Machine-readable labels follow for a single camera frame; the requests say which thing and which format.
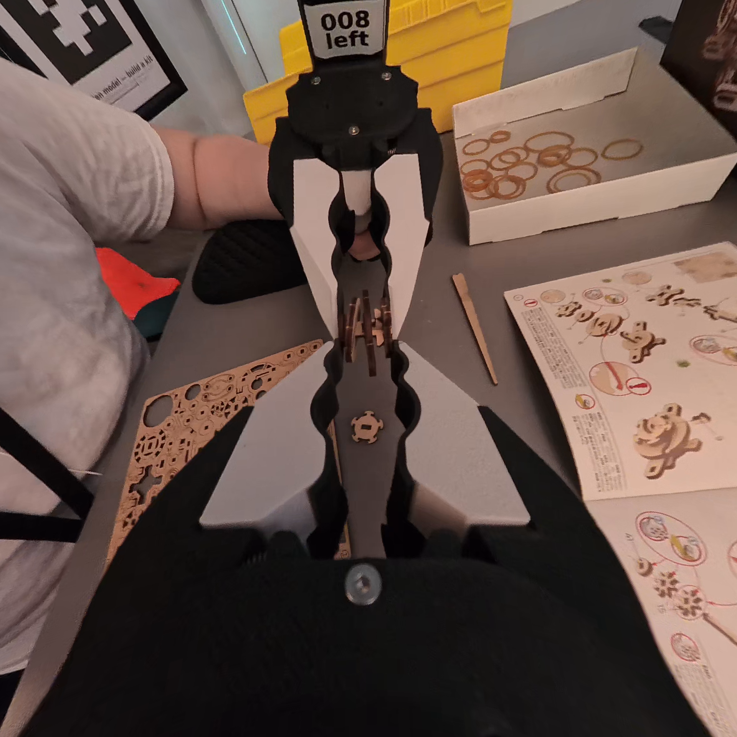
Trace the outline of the person's left forearm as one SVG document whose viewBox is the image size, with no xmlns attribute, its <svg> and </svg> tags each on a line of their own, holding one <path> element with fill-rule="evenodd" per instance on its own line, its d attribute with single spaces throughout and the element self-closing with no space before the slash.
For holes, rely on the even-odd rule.
<svg viewBox="0 0 737 737">
<path fill-rule="evenodd" d="M 207 231 L 241 220 L 282 219 L 268 191 L 268 147 L 235 135 L 153 129 L 173 174 L 168 228 Z"/>
</svg>

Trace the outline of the laser-cut wooden parts sheet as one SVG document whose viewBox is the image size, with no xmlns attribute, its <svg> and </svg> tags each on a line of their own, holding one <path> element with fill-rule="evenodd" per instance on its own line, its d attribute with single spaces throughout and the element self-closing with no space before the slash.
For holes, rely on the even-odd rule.
<svg viewBox="0 0 737 737">
<path fill-rule="evenodd" d="M 195 513 L 195 521 L 202 527 L 200 516 L 256 401 L 324 344 L 322 340 L 313 340 L 177 388 L 148 402 L 136 433 L 107 563 L 152 502 L 177 475 L 185 469 L 189 472 L 198 453 L 210 446 L 213 451 L 221 449 L 224 459 L 214 461 L 214 488 L 205 493 L 203 510 Z M 346 557 L 345 526 L 335 558 Z"/>
</svg>

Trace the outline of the illustrated instruction booklet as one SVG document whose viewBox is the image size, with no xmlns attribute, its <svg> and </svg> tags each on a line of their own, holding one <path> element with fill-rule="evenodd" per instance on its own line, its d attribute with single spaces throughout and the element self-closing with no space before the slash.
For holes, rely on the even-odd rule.
<svg viewBox="0 0 737 737">
<path fill-rule="evenodd" d="M 712 735 L 736 717 L 736 250 L 505 293 L 583 500 Z"/>
</svg>

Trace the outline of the orange cloth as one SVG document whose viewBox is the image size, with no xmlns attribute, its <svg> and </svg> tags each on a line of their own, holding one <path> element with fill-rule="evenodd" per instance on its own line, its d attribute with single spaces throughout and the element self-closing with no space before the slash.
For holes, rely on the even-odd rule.
<svg viewBox="0 0 737 737">
<path fill-rule="evenodd" d="M 167 298 L 180 287 L 178 279 L 154 277 L 112 248 L 97 247 L 95 251 L 103 281 L 131 320 L 147 305 Z"/>
</svg>

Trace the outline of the yellow plastic bin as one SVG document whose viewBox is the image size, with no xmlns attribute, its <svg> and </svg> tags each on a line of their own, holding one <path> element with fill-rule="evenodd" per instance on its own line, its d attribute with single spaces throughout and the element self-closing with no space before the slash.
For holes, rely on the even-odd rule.
<svg viewBox="0 0 737 737">
<path fill-rule="evenodd" d="M 501 87 L 512 1 L 391 2 L 388 64 L 418 82 L 439 133 L 453 129 L 453 106 Z M 279 33 L 286 75 L 247 91 L 245 110 L 256 140 L 271 142 L 276 118 L 288 112 L 286 90 L 312 69 L 301 21 Z"/>
</svg>

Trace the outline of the tapered wooden stick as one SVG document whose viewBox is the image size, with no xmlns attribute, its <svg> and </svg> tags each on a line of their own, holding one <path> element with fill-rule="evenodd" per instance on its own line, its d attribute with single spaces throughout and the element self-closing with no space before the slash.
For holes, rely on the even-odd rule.
<svg viewBox="0 0 737 737">
<path fill-rule="evenodd" d="M 478 318 L 477 311 L 475 309 L 473 299 L 471 297 L 469 287 L 466 278 L 463 273 L 455 273 L 452 275 L 452 281 L 460 299 L 461 305 L 464 309 L 466 319 L 469 322 L 469 326 L 473 332 L 474 339 L 477 343 L 478 349 L 483 358 L 487 372 L 489 373 L 490 379 L 494 386 L 498 386 L 498 378 L 494 365 L 489 354 L 488 345 L 481 327 L 481 322 Z"/>
</svg>

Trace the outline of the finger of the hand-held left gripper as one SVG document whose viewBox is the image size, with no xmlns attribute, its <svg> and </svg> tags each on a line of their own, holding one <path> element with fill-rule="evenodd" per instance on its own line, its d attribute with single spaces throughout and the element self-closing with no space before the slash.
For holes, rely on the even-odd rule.
<svg viewBox="0 0 737 737">
<path fill-rule="evenodd" d="M 353 244 L 353 212 L 340 173 L 320 159 L 294 161 L 292 240 L 321 318 L 337 339 L 342 303 L 334 266 Z"/>
<path fill-rule="evenodd" d="M 425 214 L 419 154 L 396 153 L 371 173 L 373 238 L 385 269 L 384 296 L 392 339 L 407 317 L 430 222 Z"/>
</svg>

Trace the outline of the pile of rubber bands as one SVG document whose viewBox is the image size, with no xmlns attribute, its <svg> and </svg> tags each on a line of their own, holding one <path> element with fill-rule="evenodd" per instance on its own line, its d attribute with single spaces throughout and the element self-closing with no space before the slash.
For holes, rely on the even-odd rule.
<svg viewBox="0 0 737 737">
<path fill-rule="evenodd" d="M 607 164 L 638 159 L 645 150 L 643 142 L 630 137 L 590 146 L 565 131 L 523 139 L 508 128 L 493 128 L 460 146 L 458 171 L 467 198 L 507 202 L 600 184 Z"/>
</svg>

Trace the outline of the dark model kit box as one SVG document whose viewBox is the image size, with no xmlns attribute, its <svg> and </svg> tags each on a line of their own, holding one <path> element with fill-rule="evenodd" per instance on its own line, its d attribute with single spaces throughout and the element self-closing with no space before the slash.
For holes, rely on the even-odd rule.
<svg viewBox="0 0 737 737">
<path fill-rule="evenodd" d="M 736 2 L 683 1 L 660 65 L 736 137 Z"/>
</svg>

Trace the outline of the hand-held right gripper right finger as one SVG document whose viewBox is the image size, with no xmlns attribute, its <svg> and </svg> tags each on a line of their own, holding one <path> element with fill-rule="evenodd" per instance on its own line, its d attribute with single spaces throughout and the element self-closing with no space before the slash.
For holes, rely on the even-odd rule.
<svg viewBox="0 0 737 737">
<path fill-rule="evenodd" d="M 402 433 L 382 526 L 386 557 L 418 556 L 437 532 L 463 542 L 472 528 L 527 526 L 483 407 L 400 340 L 391 373 Z"/>
</svg>

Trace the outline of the black quilted pad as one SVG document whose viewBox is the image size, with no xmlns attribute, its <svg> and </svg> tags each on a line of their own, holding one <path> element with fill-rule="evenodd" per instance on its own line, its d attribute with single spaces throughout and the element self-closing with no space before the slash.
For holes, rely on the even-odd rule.
<svg viewBox="0 0 737 737">
<path fill-rule="evenodd" d="M 205 304 L 230 304 L 307 283 L 288 225 L 283 220 L 242 220 L 216 230 L 192 274 L 195 296 Z"/>
</svg>

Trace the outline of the white cardboard box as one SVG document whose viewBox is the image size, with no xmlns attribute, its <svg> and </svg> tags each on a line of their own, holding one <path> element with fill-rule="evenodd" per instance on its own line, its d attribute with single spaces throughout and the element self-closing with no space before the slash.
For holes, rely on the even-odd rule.
<svg viewBox="0 0 737 737">
<path fill-rule="evenodd" d="M 602 183 L 514 201 L 467 198 L 470 245 L 499 243 L 711 200 L 735 166 L 735 141 L 643 50 L 631 49 L 502 89 L 453 108 L 460 146 L 493 128 L 523 139 L 574 134 L 598 146 L 630 137 L 640 158 L 607 164 Z"/>
</svg>

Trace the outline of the black framed marker sign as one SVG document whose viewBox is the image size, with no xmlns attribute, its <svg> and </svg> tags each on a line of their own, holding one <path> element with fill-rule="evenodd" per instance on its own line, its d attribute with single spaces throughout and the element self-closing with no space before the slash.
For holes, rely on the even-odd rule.
<svg viewBox="0 0 737 737">
<path fill-rule="evenodd" d="M 2 58 L 147 121 L 187 86 L 133 1 L 2 1 Z"/>
</svg>

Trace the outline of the wooden model assembly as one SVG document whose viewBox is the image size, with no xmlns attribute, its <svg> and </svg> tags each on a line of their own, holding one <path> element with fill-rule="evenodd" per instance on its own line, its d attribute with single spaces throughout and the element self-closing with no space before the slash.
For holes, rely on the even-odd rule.
<svg viewBox="0 0 737 737">
<path fill-rule="evenodd" d="M 383 350 L 385 357 L 390 358 L 395 343 L 392 303 L 388 289 L 382 293 L 378 308 L 372 306 L 368 290 L 364 290 L 351 301 L 344 318 L 341 338 L 343 358 L 347 364 L 355 363 L 357 345 L 360 342 L 365 346 L 368 375 L 376 377 L 379 349 Z"/>
</svg>

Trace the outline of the small wooden gear piece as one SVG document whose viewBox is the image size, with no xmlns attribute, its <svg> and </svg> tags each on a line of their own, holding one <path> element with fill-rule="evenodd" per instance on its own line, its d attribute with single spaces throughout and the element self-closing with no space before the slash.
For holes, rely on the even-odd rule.
<svg viewBox="0 0 737 737">
<path fill-rule="evenodd" d="M 351 426 L 354 442 L 372 445 L 377 441 L 384 423 L 382 419 L 376 417 L 373 410 L 365 410 L 363 414 L 351 420 Z"/>
</svg>

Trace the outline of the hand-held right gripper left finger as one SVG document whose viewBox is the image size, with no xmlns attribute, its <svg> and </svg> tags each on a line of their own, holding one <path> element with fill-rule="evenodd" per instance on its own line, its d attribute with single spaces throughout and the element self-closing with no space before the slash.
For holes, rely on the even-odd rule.
<svg viewBox="0 0 737 737">
<path fill-rule="evenodd" d="M 257 400 L 200 516 L 205 529 L 294 533 L 315 558 L 333 558 L 348 504 L 329 433 L 343 376 L 327 341 Z"/>
</svg>

